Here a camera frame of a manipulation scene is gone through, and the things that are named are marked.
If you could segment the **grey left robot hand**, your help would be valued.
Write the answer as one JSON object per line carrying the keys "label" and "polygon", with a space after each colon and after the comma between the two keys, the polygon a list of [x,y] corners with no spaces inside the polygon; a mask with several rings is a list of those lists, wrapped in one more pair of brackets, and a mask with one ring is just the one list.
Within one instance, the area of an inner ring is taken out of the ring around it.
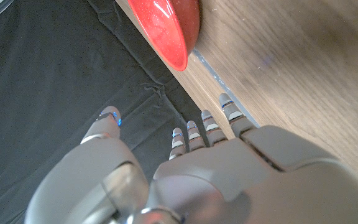
{"label": "grey left robot hand", "polygon": [[168,161],[148,181],[102,110],[81,143],[41,181],[26,223],[358,223],[358,178],[335,156],[276,126],[254,124],[219,96],[234,132],[209,111],[202,138],[174,129]]}

